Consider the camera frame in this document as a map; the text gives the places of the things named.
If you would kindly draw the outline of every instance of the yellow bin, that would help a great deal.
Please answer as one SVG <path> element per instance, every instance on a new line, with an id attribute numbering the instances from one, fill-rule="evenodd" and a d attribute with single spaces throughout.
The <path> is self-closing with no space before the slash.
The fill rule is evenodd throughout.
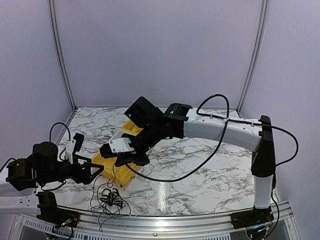
<path id="1" fill-rule="evenodd" d="M 137 127 L 131 120 L 126 122 L 122 128 L 122 130 L 129 132 L 133 135 L 137 135 L 138 133 L 141 132 L 142 128 Z M 104 170 L 101 173 L 103 176 L 105 176 L 108 179 L 114 180 L 114 183 L 120 184 L 122 186 L 126 186 L 132 176 L 134 175 L 134 172 L 132 172 L 127 166 L 123 165 L 120 167 L 114 167 L 113 165 L 116 162 L 116 157 L 112 158 L 103 158 L 100 154 L 100 151 L 92 158 L 92 162 L 94 164 L 99 164 L 104 166 Z M 135 165 L 134 163 L 129 163 L 128 164 L 132 169 L 138 170 L 138 166 Z"/>

